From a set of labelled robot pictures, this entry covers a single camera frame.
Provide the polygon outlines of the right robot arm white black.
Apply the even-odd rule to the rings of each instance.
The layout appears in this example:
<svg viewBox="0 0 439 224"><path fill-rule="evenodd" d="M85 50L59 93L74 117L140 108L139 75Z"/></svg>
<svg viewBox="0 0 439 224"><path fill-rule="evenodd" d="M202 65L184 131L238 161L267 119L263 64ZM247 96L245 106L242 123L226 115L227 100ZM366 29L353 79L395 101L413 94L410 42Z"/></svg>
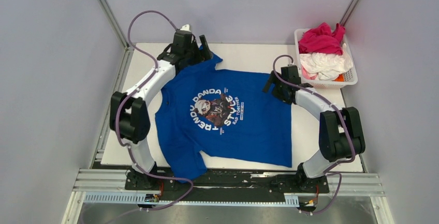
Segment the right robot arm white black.
<svg viewBox="0 0 439 224"><path fill-rule="evenodd" d="M298 165L295 174L277 176L273 183L281 192L328 193L327 176L342 163L350 163L365 151L359 111L338 107L308 83L302 83L295 65L272 70L263 92L286 104L294 104L311 113L319 122L318 151Z"/></svg>

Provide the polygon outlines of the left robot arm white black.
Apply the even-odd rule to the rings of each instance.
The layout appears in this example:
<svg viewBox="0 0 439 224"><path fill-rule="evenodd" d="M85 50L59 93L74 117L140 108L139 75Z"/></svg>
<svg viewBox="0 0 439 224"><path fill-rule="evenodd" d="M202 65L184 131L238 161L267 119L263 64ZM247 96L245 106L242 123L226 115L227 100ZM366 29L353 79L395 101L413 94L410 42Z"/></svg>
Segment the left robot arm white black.
<svg viewBox="0 0 439 224"><path fill-rule="evenodd" d="M114 92L110 100L109 127L116 133L119 144L126 148L131 170L126 189L154 189L159 181L147 135L151 129L148 106L160 90L183 69L212 58L205 35L198 38L185 25L174 33L173 41L153 59L152 69L126 92Z"/></svg>

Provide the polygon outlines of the blue printed t-shirt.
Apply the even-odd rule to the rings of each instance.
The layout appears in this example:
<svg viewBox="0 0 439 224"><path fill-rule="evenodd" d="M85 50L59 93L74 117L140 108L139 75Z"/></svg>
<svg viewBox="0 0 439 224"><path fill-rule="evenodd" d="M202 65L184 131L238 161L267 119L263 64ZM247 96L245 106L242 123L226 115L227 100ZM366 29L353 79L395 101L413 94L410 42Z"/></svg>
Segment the blue printed t-shirt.
<svg viewBox="0 0 439 224"><path fill-rule="evenodd" d="M187 67L161 90L158 143L174 175L203 175L202 153L291 167L291 106L263 92L269 74L217 69L221 61Z"/></svg>

